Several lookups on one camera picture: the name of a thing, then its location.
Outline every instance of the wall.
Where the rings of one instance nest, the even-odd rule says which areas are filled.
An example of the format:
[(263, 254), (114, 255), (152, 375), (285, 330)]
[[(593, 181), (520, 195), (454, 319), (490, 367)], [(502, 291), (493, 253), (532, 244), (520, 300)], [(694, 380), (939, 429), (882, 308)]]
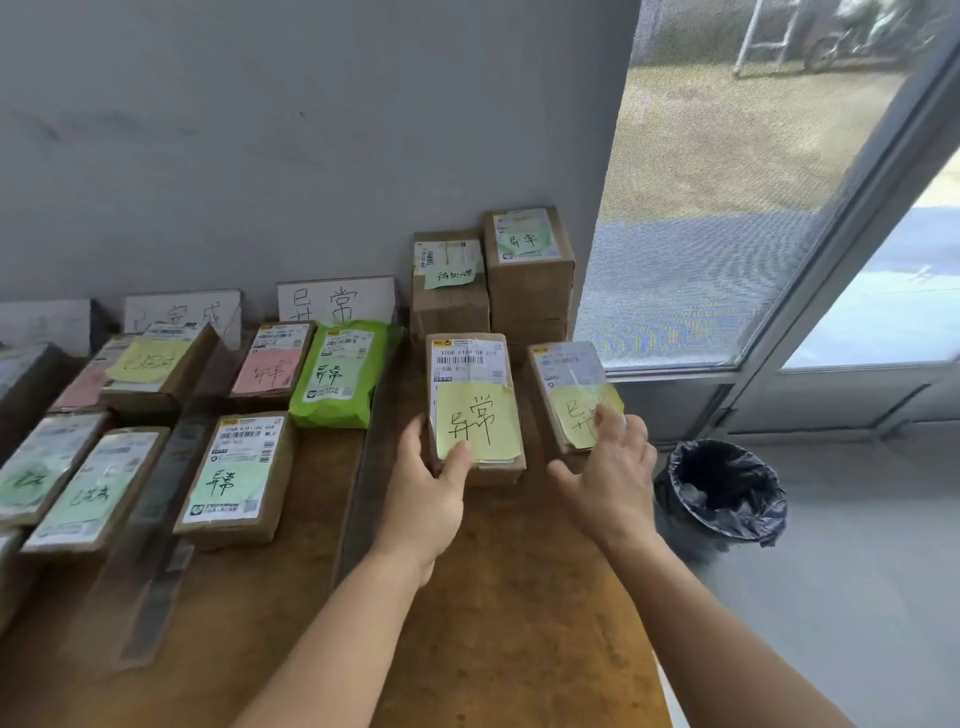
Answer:
[(556, 204), (579, 284), (638, 0), (10, 0), (0, 300), (394, 273)]

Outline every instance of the gray floor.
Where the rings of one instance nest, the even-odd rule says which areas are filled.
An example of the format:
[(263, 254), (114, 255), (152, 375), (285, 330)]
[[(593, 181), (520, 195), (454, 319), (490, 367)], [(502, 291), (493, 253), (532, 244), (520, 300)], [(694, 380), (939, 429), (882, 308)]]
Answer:
[(858, 725), (960, 725), (958, 443), (960, 426), (926, 425), (753, 446), (788, 490), (786, 533), (698, 570)]

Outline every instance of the yellow sticky note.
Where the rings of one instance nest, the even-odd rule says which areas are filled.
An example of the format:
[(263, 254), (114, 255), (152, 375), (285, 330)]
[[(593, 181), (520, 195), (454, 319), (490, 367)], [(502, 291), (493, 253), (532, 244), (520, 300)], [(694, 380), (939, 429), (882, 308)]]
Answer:
[(623, 400), (612, 384), (574, 384), (550, 390), (553, 411), (560, 419), (566, 439), (576, 449), (589, 449), (597, 442), (593, 411), (599, 402), (623, 412)]
[(130, 344), (117, 363), (107, 369), (107, 376), (117, 381), (153, 384), (163, 381), (174, 371), (177, 362), (190, 348), (190, 341), (140, 339)]
[(514, 390), (504, 384), (450, 381), (437, 385), (437, 454), (461, 440), (476, 460), (513, 460), (522, 452)]

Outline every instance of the hand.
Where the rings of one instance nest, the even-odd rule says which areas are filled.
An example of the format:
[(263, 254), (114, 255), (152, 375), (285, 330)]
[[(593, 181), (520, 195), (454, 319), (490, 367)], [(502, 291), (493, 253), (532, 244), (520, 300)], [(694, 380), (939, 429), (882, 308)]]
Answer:
[(647, 425), (600, 404), (594, 414), (597, 443), (582, 475), (561, 460), (547, 466), (571, 519), (601, 549), (657, 536), (653, 470), (657, 450), (647, 442)]
[(464, 516), (464, 483), (473, 466), (468, 442), (457, 443), (435, 478), (420, 459), (423, 415), (406, 426), (396, 448), (383, 514), (371, 551), (413, 559), (423, 586), (433, 563), (457, 535)]

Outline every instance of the white sign card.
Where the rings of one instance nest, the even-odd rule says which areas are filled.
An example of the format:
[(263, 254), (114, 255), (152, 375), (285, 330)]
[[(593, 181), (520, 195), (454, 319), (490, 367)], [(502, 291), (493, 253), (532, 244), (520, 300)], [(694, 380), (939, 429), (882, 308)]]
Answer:
[(394, 320), (396, 286), (393, 276), (278, 283), (276, 303), (280, 321), (339, 326), (363, 319), (390, 324)]
[(154, 323), (184, 326), (211, 324), (232, 351), (240, 349), (240, 291), (184, 291), (127, 296), (124, 333), (142, 333)]
[(90, 299), (0, 303), (0, 344), (56, 344), (71, 356), (90, 356)]

